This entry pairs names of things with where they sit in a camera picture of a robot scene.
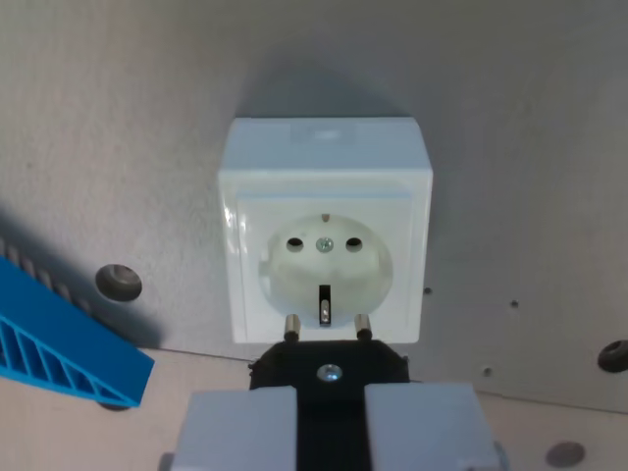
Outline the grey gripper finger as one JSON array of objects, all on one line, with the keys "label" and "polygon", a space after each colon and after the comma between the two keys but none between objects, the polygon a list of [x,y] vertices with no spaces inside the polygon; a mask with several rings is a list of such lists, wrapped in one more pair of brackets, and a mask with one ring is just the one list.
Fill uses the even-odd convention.
[{"label": "grey gripper finger", "polygon": [[295,470],[293,387],[196,392],[188,402],[173,470]]},{"label": "grey gripper finger", "polygon": [[365,388],[374,470],[501,470],[502,457],[472,386],[403,383]]}]

